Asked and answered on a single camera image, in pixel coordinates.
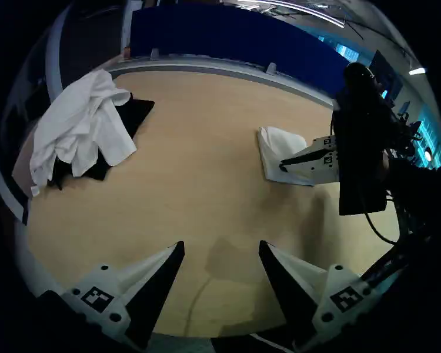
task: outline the fabric pile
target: fabric pile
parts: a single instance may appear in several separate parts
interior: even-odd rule
[[[132,141],[154,106],[134,99],[113,83],[109,72],[90,72],[57,97],[34,133],[29,162],[39,193],[48,181],[62,187],[65,175],[103,180],[111,166],[136,151]]]
[[[312,180],[306,176],[283,172],[279,169],[279,164],[283,159],[290,158],[307,147],[304,137],[268,126],[258,131],[258,144],[267,180],[295,185],[313,185]]]

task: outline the blue partition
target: blue partition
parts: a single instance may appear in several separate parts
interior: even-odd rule
[[[276,63],[277,70],[329,96],[343,88],[348,61],[303,30],[278,19],[223,5],[180,4],[133,13],[131,55],[193,54]]]

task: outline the light wood surface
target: light wood surface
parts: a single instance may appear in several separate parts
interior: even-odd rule
[[[365,271],[389,246],[364,216],[338,215],[339,184],[265,181],[256,134],[275,126],[310,144],[327,134],[331,110],[241,79],[139,72],[118,87],[155,101],[138,150],[105,181],[69,178],[32,202],[31,251],[64,286],[101,262],[123,268],[176,241],[186,256],[156,332],[215,337],[284,323],[258,257],[264,239],[322,268]],[[372,214],[397,237],[392,204]]]

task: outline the white fabric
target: white fabric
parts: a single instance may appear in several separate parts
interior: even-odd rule
[[[313,182],[306,176],[283,172],[279,169],[279,164],[283,159],[290,158],[307,147],[304,137],[269,126],[260,128],[258,131],[258,144],[267,180],[295,185],[313,185]]]
[[[34,133],[29,162],[38,187],[52,179],[56,157],[72,164],[80,177],[98,159],[98,149],[109,165],[117,165],[136,151],[115,105],[126,103],[131,94],[116,88],[111,74],[90,72],[75,81],[53,101]]]

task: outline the black cloth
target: black cloth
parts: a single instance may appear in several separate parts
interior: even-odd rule
[[[155,103],[152,101],[134,99],[131,93],[131,97],[126,104],[116,107],[116,110],[121,117],[121,121],[131,138],[134,137],[137,129],[150,113],[154,105]],[[111,166],[106,163],[101,151],[98,151],[98,159],[96,160],[96,164],[88,169],[83,174],[83,177],[102,181],[105,179],[106,173],[110,168]],[[62,183],[68,174],[72,174],[72,166],[57,158],[54,163],[52,180],[48,182],[48,185],[55,185],[62,190]]]

